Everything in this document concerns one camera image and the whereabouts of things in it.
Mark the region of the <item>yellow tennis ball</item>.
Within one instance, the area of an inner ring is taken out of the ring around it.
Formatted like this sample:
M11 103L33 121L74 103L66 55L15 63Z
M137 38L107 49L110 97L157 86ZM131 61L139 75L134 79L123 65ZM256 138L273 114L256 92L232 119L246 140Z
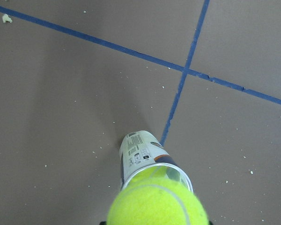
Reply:
M208 225L197 196L181 183L163 178L138 181L113 201L108 225Z
M137 173L129 182L129 186L136 186L137 184L147 184L151 183L154 180L161 178L167 178L166 175L167 167L166 166L153 166L148 167L139 173Z

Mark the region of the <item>clear tennis ball can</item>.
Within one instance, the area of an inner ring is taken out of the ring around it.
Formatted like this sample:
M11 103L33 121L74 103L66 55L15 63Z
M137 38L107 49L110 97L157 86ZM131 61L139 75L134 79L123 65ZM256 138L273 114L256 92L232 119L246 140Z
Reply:
M125 135L120 149L121 188L125 189L140 171L153 166L166 166L167 179L175 180L193 191L188 175L175 163L170 154L148 131L141 130Z

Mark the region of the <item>yellow tennis ball inside can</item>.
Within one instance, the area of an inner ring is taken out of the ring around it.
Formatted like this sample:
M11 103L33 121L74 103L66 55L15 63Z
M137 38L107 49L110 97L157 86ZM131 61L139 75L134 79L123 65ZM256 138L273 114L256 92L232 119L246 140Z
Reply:
M161 178L167 178L166 175L167 167L166 166L153 166L148 167L139 173L137 173L129 182L129 186L136 186L137 184L147 184L151 183L154 180Z

